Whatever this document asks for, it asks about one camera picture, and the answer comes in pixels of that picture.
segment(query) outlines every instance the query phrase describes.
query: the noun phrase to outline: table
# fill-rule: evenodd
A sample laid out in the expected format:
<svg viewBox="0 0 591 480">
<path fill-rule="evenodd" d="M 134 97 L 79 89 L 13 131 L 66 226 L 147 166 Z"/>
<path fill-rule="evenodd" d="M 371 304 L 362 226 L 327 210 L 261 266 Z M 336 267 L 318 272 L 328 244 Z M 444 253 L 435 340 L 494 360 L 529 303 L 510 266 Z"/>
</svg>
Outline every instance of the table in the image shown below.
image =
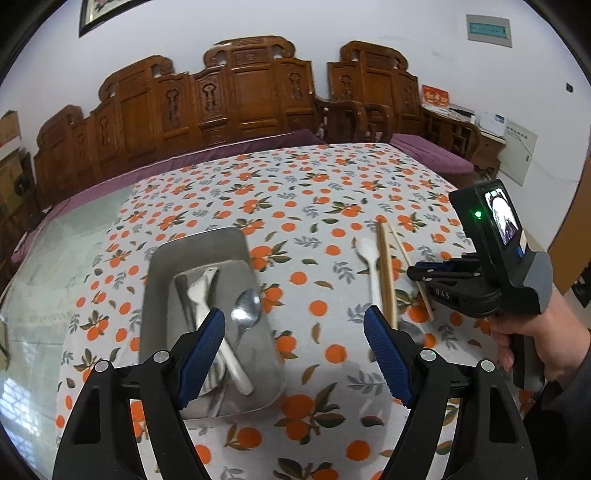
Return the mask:
<svg viewBox="0 0 591 480">
<path fill-rule="evenodd" d="M 0 371 L 0 422 L 45 478 L 51 478 L 57 452 L 56 386 L 67 360 L 64 338 L 76 299 L 88 289 L 89 266 L 132 191 L 133 185 L 102 196 L 42 227 L 0 308 L 11 357 L 8 370 Z"/>
<path fill-rule="evenodd" d="M 58 437 L 93 364 L 137 362 L 142 292 L 159 245 L 221 226 L 246 235 L 264 310 L 285 361 L 282 406 L 256 423 L 191 431 L 214 479 L 379 477 L 408 411 L 392 399 L 363 335 L 366 267 L 353 245 L 394 222 L 411 260 L 472 249 L 447 198 L 452 186 L 386 144 L 343 144 L 239 155 L 146 179 L 135 186 L 89 271 L 64 343 Z M 431 324 L 403 274 L 392 267 L 404 318 L 423 324 L 448 361 L 493 358 L 485 320 L 436 307 Z M 430 478 L 447 461 L 457 404 L 449 403 Z M 160 477 L 141 409 L 134 432 L 150 479 Z"/>
</svg>

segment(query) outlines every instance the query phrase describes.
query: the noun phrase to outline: chopsticks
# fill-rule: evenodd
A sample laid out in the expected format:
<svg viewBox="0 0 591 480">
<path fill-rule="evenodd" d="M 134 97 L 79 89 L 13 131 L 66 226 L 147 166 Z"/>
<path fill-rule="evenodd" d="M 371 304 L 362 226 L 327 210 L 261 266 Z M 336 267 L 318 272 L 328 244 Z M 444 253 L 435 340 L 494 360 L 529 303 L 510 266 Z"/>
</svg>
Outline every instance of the chopsticks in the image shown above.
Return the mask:
<svg viewBox="0 0 591 480">
<path fill-rule="evenodd" d="M 406 253 L 406 250 L 404 249 L 404 247 L 402 246 L 402 243 L 400 243 L 400 240 L 398 239 L 398 234 L 397 234 L 394 226 L 392 225 L 392 223 L 390 222 L 390 220 L 387 220 L 387 222 L 388 222 L 388 227 L 390 228 L 390 232 L 392 233 L 394 239 L 396 240 L 396 244 L 398 245 L 398 248 L 402 252 L 402 256 L 404 257 L 404 260 L 406 261 L 406 263 L 407 263 L 407 265 L 409 267 L 412 266 L 412 263 L 411 263 L 410 259 L 408 258 L 408 255 Z M 427 313 L 429 314 L 429 319 L 432 322 L 434 322 L 435 321 L 435 315 L 433 314 L 433 309 L 431 308 L 431 304 L 429 303 L 429 299 L 427 298 L 427 293 L 425 292 L 425 286 L 422 283 L 420 283 L 420 282 L 417 282 L 417 286 L 418 286 L 419 292 L 421 293 L 421 297 L 423 298 L 423 302 L 425 304 L 425 308 L 427 309 Z"/>
<path fill-rule="evenodd" d="M 378 237 L 379 251 L 379 283 L 382 295 L 382 307 L 384 317 L 393 329 L 398 328 L 398 305 L 396 291 L 394 290 L 394 275 L 390 256 L 390 244 L 386 236 L 386 224 L 377 223 L 376 234 Z"/>
</svg>

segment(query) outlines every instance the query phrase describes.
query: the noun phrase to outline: blue finger pad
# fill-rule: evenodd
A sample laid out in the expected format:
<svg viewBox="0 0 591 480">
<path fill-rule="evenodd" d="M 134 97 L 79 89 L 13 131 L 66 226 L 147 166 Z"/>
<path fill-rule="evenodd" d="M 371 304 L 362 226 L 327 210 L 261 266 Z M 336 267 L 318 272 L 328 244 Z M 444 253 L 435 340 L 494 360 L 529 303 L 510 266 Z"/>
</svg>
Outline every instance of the blue finger pad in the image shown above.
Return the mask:
<svg viewBox="0 0 591 480">
<path fill-rule="evenodd" d="M 201 337 L 181 370 L 177 393 L 181 408 L 185 408 L 201 392 L 203 382 L 207 378 L 207 373 L 226 333 L 226 320 L 221 310 L 216 310 L 209 322 L 208 320 L 209 317 L 204 322 L 205 327 Z"/>
<path fill-rule="evenodd" d="M 390 393 L 393 397 L 402 401 L 408 407 L 413 401 L 413 392 L 410 386 L 410 374 L 406 363 L 398 353 L 386 328 L 376 315 L 368 308 L 363 318 L 363 330 L 378 361 Z"/>
</svg>

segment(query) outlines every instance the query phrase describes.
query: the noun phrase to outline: display screen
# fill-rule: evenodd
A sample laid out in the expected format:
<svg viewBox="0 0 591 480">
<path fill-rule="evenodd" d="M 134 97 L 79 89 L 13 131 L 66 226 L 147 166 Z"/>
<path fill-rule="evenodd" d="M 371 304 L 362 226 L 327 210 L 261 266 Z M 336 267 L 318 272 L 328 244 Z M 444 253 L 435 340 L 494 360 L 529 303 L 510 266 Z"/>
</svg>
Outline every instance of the display screen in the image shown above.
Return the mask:
<svg viewBox="0 0 591 480">
<path fill-rule="evenodd" d="M 501 240 L 506 245 L 513 239 L 519 228 L 517 227 L 515 214 L 509 202 L 507 202 L 505 192 L 502 189 L 495 189 L 491 192 L 486 192 L 484 197 L 488 207 L 491 209 L 496 227 L 501 235 Z"/>
</svg>

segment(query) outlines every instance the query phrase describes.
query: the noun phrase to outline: framed picture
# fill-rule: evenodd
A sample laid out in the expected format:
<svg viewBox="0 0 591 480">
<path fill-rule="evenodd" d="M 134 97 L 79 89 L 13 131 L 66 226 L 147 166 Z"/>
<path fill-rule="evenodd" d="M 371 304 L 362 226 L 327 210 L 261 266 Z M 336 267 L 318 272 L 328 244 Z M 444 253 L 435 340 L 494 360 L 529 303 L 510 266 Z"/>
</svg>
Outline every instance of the framed picture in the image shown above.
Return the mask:
<svg viewBox="0 0 591 480">
<path fill-rule="evenodd" d="M 79 37 L 120 13 L 148 0 L 82 0 Z"/>
</svg>

